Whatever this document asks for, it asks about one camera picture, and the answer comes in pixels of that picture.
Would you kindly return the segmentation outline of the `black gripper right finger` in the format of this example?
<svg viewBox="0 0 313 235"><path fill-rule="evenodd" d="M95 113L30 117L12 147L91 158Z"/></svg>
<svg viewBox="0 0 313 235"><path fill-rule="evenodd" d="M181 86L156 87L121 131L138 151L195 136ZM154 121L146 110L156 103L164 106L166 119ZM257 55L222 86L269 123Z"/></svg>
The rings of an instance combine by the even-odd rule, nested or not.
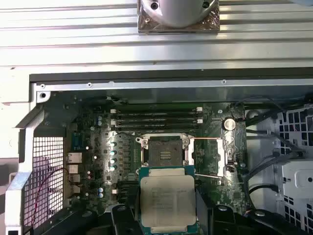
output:
<svg viewBox="0 0 313 235"><path fill-rule="evenodd" d="M196 213L205 235L304 235L279 214L249 210L244 215L226 205L213 203L208 193L196 189Z"/></svg>

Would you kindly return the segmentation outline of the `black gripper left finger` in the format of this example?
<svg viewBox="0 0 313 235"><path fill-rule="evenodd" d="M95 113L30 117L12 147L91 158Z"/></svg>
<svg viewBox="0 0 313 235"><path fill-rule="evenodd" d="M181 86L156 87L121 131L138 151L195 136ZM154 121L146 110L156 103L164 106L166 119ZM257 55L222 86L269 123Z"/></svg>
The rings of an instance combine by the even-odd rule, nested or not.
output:
<svg viewBox="0 0 313 235"><path fill-rule="evenodd" d="M79 210L50 228L47 235L139 235L137 219L139 188L128 191L125 204L115 204L102 215L91 210Z"/></svg>

